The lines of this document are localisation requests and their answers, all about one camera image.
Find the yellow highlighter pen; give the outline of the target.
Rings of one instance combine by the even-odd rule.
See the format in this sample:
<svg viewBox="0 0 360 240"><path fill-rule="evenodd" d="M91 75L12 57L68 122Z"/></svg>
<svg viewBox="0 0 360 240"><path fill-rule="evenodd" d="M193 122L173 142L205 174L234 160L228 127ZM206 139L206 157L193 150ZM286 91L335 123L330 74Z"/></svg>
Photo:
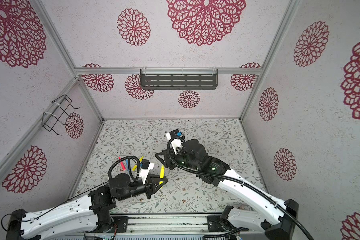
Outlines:
<svg viewBox="0 0 360 240"><path fill-rule="evenodd" d="M165 176L165 167L164 167L164 165L162 165L161 170L160 170L160 178L163 179L164 176Z"/></svg>
<svg viewBox="0 0 360 240"><path fill-rule="evenodd" d="M142 157L139 159L139 161L140 161L139 164L141 164L143 158L144 158L144 157L142 156ZM136 164L136 165L132 168L132 171L135 171L137 168L138 168L138 164Z"/></svg>

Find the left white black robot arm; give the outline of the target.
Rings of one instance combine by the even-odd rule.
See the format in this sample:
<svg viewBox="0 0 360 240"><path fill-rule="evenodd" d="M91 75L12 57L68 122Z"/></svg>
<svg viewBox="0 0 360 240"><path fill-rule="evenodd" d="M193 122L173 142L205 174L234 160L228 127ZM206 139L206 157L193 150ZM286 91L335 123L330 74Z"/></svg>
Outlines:
<svg viewBox="0 0 360 240"><path fill-rule="evenodd" d="M103 233L114 227L110 210L116 202L145 194L151 198L168 182L148 174L133 182L128 174L118 174L89 194L48 210L11 213L7 240L50 240L73 233Z"/></svg>

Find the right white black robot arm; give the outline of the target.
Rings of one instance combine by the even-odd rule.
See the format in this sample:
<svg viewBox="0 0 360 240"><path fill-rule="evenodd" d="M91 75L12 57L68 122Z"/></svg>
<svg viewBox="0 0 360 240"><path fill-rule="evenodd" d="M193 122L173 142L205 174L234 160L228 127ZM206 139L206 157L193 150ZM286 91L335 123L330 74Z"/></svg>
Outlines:
<svg viewBox="0 0 360 240"><path fill-rule="evenodd" d="M210 156L197 139L187 141L181 133L167 134L167 138L166 149L156 154L165 168L179 168L193 174L253 208L252 211L232 206L224 209L220 223L229 229L230 234L248 229L263 233L269 240L290 240L295 228L299 228L307 239L313 239L298 221L299 204L296 201L276 198L251 184L228 164Z"/></svg>

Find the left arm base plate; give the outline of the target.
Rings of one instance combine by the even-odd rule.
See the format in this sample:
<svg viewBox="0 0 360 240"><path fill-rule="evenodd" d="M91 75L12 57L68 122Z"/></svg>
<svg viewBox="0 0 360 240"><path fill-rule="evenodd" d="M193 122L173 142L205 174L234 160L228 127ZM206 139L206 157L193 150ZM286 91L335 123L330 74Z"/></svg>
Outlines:
<svg viewBox="0 0 360 240"><path fill-rule="evenodd" d="M111 216L112 222L106 233L126 233L129 217L127 216Z"/></svg>

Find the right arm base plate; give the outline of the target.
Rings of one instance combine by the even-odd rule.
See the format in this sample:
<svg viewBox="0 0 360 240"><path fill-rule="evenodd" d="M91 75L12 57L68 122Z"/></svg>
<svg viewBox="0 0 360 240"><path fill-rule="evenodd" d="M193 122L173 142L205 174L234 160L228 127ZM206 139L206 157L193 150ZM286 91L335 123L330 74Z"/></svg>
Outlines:
<svg viewBox="0 0 360 240"><path fill-rule="evenodd" d="M239 228L234 227L229 221L228 216L208 215L207 225L209 232L231 232Z"/></svg>

